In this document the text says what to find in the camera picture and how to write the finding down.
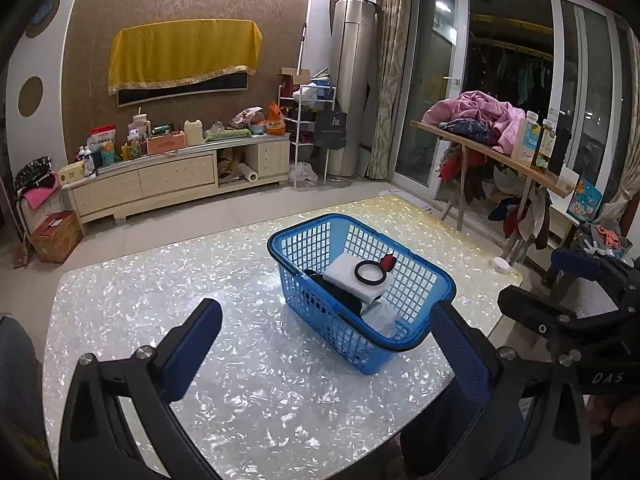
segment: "hand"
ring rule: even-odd
[[[591,396],[587,402],[587,420],[592,435],[599,435],[604,424],[611,422],[616,428],[640,424],[640,396],[631,397],[621,404],[615,397]]]

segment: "green towel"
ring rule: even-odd
[[[251,137],[252,134],[249,130],[223,130],[219,133],[207,134],[209,137],[207,138],[207,142],[215,142],[216,140],[222,139],[238,139],[240,137]]]

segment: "brown patterned wallpaper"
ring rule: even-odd
[[[295,66],[308,0],[76,0],[66,34],[62,67],[62,118],[66,153],[75,159],[91,128],[116,124],[116,143],[139,105],[118,108],[107,92],[111,41],[123,28],[196,18],[254,20],[264,41],[248,90],[173,97],[142,104],[152,124],[201,119],[205,127],[227,124],[249,106],[268,107],[277,98],[283,66]]]

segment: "blue book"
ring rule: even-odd
[[[567,212],[580,222],[591,222],[596,216],[601,200],[602,193],[591,182],[581,177]]]

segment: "screw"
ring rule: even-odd
[[[149,359],[156,353],[156,349],[150,345],[141,346],[136,350],[136,357],[138,359]]]
[[[569,357],[571,358],[571,361],[577,363],[580,359],[582,359],[582,353],[578,349],[572,348],[571,350],[569,350]]]
[[[564,366],[565,368],[568,368],[569,366],[571,366],[574,363],[574,360],[571,359],[568,355],[564,355],[562,354],[559,358],[558,358],[558,362]]]
[[[498,348],[498,355],[500,356],[500,359],[513,361],[517,357],[518,353],[510,346],[501,346]]]
[[[78,364],[80,366],[88,366],[94,361],[94,356],[91,354],[82,354],[78,359]]]

